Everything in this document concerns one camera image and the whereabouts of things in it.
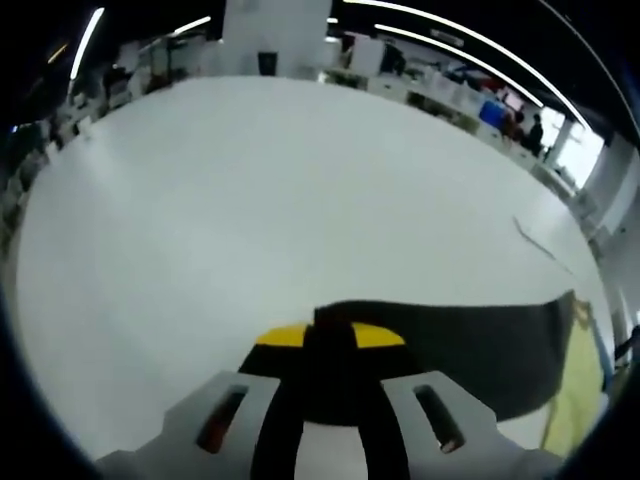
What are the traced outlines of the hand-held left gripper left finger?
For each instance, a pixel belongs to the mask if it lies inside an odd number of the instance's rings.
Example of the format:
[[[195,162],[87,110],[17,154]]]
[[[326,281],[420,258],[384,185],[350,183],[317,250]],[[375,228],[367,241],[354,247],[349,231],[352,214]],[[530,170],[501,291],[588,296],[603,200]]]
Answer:
[[[272,329],[164,415],[143,446],[96,463],[104,479],[314,479],[303,418],[313,324]]]

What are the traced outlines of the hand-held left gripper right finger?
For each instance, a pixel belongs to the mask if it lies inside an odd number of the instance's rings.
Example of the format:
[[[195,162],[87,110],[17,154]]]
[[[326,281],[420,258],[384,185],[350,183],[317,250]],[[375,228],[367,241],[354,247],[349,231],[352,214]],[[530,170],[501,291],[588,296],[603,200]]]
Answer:
[[[395,332],[353,324],[354,413],[371,479],[554,479],[561,459],[498,429],[493,410],[439,371],[422,372]]]

